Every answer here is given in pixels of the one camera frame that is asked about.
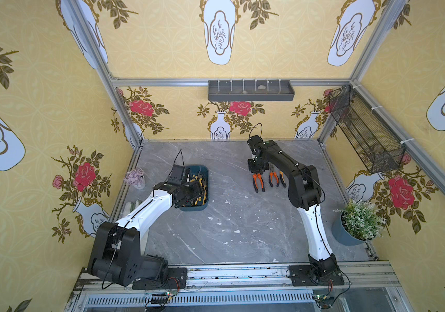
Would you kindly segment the orange grey pliers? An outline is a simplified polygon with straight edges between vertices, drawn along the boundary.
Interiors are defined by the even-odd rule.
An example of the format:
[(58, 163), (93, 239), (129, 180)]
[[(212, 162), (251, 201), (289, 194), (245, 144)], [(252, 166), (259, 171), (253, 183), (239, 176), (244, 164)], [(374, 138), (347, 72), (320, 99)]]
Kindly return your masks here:
[(252, 178), (253, 178), (254, 191), (256, 193), (258, 193), (260, 191), (265, 192), (265, 184), (264, 184), (261, 173), (252, 174)]

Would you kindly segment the orange black pliers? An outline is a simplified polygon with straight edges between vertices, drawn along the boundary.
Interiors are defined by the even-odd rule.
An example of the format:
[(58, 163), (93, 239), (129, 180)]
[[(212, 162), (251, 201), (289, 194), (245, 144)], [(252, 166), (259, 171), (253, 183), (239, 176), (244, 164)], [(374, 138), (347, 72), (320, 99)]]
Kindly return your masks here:
[(280, 179), (279, 179), (279, 177), (278, 177), (278, 173), (277, 173), (277, 171), (275, 170), (273, 164), (270, 164), (270, 165), (269, 165), (269, 170), (270, 170), (270, 172), (269, 172), (269, 185), (270, 185), (271, 187), (279, 187), (279, 185), (280, 185)]

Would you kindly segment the yellow black striped pliers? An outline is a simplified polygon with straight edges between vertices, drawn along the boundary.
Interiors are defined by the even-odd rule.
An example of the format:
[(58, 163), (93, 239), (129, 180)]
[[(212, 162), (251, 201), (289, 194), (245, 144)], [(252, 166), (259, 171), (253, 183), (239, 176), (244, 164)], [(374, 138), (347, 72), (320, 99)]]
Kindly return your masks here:
[(193, 206), (205, 205), (208, 197), (208, 181), (201, 175), (194, 175), (193, 181), (196, 186), (196, 197), (192, 203)]

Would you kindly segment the teal plastic storage box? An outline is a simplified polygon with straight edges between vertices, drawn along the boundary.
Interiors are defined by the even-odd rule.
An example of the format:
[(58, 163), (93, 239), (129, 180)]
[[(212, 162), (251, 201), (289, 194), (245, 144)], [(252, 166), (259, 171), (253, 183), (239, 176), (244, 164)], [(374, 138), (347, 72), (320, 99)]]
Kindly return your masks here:
[(178, 209), (182, 211), (202, 211), (208, 206), (209, 200), (209, 170), (203, 165), (189, 165), (185, 167), (189, 201), (182, 202)]

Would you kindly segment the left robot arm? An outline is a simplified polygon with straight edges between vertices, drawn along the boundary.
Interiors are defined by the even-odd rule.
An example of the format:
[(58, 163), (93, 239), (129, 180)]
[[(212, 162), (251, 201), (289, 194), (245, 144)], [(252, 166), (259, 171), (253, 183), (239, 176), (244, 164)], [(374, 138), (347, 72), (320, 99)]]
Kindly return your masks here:
[(165, 283), (168, 261), (144, 256), (141, 239), (154, 222), (171, 208), (205, 204), (208, 186), (200, 180), (174, 185), (158, 183), (149, 197), (116, 222), (102, 223), (91, 250), (88, 273), (102, 282), (128, 286), (137, 279)]

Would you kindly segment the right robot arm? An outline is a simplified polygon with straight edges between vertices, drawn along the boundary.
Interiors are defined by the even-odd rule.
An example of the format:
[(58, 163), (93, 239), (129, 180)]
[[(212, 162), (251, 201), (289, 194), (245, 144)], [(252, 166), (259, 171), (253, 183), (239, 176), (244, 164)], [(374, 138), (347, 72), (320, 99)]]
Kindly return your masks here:
[(248, 169), (253, 174), (277, 167), (288, 179), (288, 199), (298, 209), (308, 240), (309, 272), (312, 285), (344, 283), (336, 257), (330, 248), (321, 217), (322, 192), (317, 169), (306, 166), (283, 152), (273, 140), (254, 135), (247, 140), (252, 152)]

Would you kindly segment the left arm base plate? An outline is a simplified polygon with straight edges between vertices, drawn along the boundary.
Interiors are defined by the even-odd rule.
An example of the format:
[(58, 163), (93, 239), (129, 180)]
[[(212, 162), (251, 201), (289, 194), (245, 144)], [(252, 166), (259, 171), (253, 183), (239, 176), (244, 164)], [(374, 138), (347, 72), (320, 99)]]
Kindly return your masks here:
[(133, 290), (181, 290), (187, 284), (187, 268), (186, 267), (169, 267), (167, 272), (159, 279), (142, 278), (134, 281)]

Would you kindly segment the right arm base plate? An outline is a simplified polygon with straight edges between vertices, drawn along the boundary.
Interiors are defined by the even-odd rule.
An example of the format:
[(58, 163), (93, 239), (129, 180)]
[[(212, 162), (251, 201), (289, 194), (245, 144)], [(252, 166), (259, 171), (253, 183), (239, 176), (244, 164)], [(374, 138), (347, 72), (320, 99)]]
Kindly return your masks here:
[(324, 270), (312, 265), (291, 265), (287, 273), (294, 287), (301, 286), (341, 286), (343, 275), (339, 269)]

